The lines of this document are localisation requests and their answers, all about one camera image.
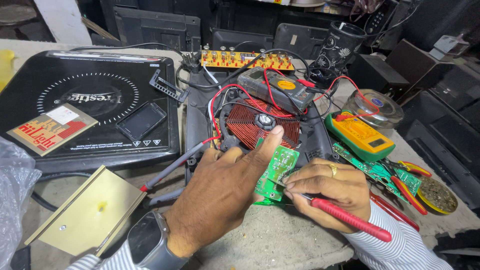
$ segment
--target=workbench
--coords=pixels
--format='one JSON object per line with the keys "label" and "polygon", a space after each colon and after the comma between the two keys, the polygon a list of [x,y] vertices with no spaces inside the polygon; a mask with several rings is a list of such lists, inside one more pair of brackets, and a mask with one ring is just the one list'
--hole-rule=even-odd
{"label": "workbench", "polygon": [[[13,60],[14,70],[17,71],[32,55],[44,50],[69,50],[79,45],[58,43],[44,43],[19,40],[0,40],[0,49],[11,49],[15,52]],[[175,62],[175,68],[180,64],[180,56],[172,51],[148,49],[102,50],[103,52],[142,54],[151,56],[170,57]],[[188,78],[186,72],[182,77]],[[338,91],[333,100],[342,106],[348,96],[355,90],[347,80],[341,80]],[[320,99],[317,106],[320,111],[327,108],[327,100]],[[185,106],[179,106],[180,145],[183,144],[183,130],[185,125]],[[393,161],[406,160],[418,164],[431,172],[425,162],[413,149],[398,135],[395,130],[388,130],[384,134],[392,139],[396,148],[389,155]],[[120,177],[136,187],[142,186],[158,171],[165,167],[163,164],[142,167],[135,170],[115,172]],[[184,168],[177,168],[168,178],[164,179],[153,195],[158,196],[184,185]],[[82,183],[85,178],[58,179],[35,186],[35,190],[47,201],[54,205],[61,205]],[[420,234],[428,248],[436,245],[435,236],[449,234],[454,237],[458,232],[480,228],[480,219],[458,199],[457,210],[449,216],[437,216],[429,213],[422,216],[412,206],[407,205],[395,196],[383,194],[376,185],[372,191],[385,198],[420,226]],[[169,204],[164,204],[161,210],[166,210]],[[28,238],[52,212],[42,208],[30,200],[28,211],[23,218],[23,242]],[[312,220],[299,214],[293,206],[284,209],[277,207],[251,206],[245,215],[243,224],[223,236],[215,243],[195,253],[183,269],[231,269],[237,270],[311,270],[326,268],[329,265],[346,261],[352,258],[354,250],[346,239],[337,231],[324,229]],[[39,240],[31,244],[31,265],[33,270],[64,269],[77,258],[49,246]]]}

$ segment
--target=induction cooktop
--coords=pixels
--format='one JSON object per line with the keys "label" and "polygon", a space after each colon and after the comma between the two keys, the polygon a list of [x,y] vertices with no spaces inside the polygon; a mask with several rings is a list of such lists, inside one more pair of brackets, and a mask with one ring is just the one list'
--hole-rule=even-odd
{"label": "induction cooktop", "polygon": [[[175,84],[173,60],[113,53],[44,51],[29,58],[0,93],[0,135],[24,148],[43,173],[114,169],[174,160],[180,153],[177,102],[149,85],[152,75]],[[115,123],[154,102],[167,118],[139,141]],[[98,124],[44,157],[6,134],[12,128],[70,103]]]}

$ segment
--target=gray multimeter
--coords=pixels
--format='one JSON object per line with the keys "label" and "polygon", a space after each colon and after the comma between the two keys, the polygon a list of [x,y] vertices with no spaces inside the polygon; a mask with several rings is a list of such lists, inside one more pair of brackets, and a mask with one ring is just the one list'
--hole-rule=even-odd
{"label": "gray multimeter", "polygon": [[[308,106],[308,104],[315,97],[315,93],[307,92],[307,87],[303,84],[292,80],[288,77],[282,76],[273,70],[267,70],[266,72],[268,82],[270,83],[270,89],[272,90],[272,96],[275,103],[282,109],[299,115],[299,110],[292,104],[292,101],[285,96],[284,93],[278,89],[287,93],[299,109],[302,111]],[[268,93],[268,87],[264,79],[264,68],[254,67],[244,73],[240,74],[238,84],[245,88],[249,94],[260,98],[268,103],[272,103],[270,94]]]}

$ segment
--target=plastic bag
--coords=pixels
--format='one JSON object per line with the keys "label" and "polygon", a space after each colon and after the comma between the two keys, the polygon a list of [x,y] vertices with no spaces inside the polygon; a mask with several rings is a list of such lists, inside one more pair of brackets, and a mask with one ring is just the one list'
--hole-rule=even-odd
{"label": "plastic bag", "polygon": [[0,137],[0,270],[11,269],[10,261],[22,238],[28,197],[41,175],[25,150]]}

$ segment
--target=circuit board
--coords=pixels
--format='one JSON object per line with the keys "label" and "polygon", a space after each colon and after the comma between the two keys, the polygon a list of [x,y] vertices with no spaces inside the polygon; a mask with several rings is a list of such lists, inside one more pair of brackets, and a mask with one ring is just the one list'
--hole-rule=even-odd
{"label": "circuit board", "polygon": [[[207,67],[241,68],[259,55],[260,53],[253,52],[202,50],[202,65],[206,62]],[[285,54],[265,54],[264,58],[256,60],[255,63],[247,68],[256,66],[263,68],[273,67],[278,70],[295,70],[291,63],[291,58]]]}
{"label": "circuit board", "polygon": [[283,196],[284,187],[273,181],[268,180],[266,174],[267,172],[265,171],[262,177],[260,177],[260,179],[258,180],[255,192],[264,197],[280,201]]}
{"label": "circuit board", "polygon": [[[260,138],[256,147],[263,141],[264,140]],[[284,187],[278,183],[282,183],[282,180],[290,175],[293,167],[295,167],[297,163],[298,157],[299,152],[297,151],[283,146],[277,147],[270,160],[270,164],[257,182],[255,192],[264,197],[280,201],[283,196]]]}
{"label": "circuit board", "polygon": [[[385,167],[378,162],[366,162],[361,161],[359,158],[355,157],[350,151],[339,143],[333,144],[333,150],[339,154],[341,157],[350,162],[353,166],[357,167],[365,174],[367,174],[373,180],[383,184],[390,192],[397,195],[400,199],[406,201],[408,200],[403,196],[403,194],[398,190],[395,183],[390,180],[390,173],[385,169]],[[398,174],[400,180],[402,180],[410,190],[410,192],[415,196],[420,187],[421,181],[411,175],[410,173],[394,168],[395,172]]]}

